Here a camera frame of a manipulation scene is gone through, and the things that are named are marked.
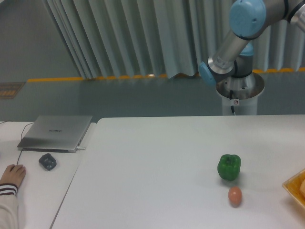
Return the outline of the person's hand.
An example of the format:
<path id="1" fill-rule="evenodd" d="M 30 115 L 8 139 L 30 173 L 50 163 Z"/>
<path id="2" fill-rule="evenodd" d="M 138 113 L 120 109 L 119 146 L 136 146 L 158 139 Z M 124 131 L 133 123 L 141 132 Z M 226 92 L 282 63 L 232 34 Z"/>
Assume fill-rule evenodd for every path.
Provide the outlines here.
<path id="1" fill-rule="evenodd" d="M 15 185 L 19 188 L 26 176 L 26 167 L 24 165 L 9 165 L 5 169 L 1 179 L 0 184 L 10 184 Z"/>

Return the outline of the white striped sleeve forearm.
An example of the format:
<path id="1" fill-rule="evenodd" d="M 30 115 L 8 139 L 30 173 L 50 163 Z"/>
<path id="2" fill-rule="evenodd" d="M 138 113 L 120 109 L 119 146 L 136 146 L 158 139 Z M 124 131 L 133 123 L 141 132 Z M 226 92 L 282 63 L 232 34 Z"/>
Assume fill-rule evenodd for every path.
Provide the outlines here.
<path id="1" fill-rule="evenodd" d="M 0 185 L 1 229 L 17 229 L 19 227 L 17 192 L 18 188 L 15 184 L 4 183 Z"/>

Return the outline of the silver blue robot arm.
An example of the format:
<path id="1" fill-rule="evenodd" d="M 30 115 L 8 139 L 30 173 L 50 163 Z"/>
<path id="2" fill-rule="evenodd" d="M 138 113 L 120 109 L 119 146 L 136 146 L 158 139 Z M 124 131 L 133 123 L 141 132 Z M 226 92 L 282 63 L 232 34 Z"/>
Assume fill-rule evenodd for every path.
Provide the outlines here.
<path id="1" fill-rule="evenodd" d="M 303 0 L 237 0 L 229 13 L 230 30 L 223 43 L 207 62 L 198 66 L 199 75 L 209 85 L 232 76 L 237 71 L 236 58 L 247 44 L 281 20 L 305 29 Z"/>

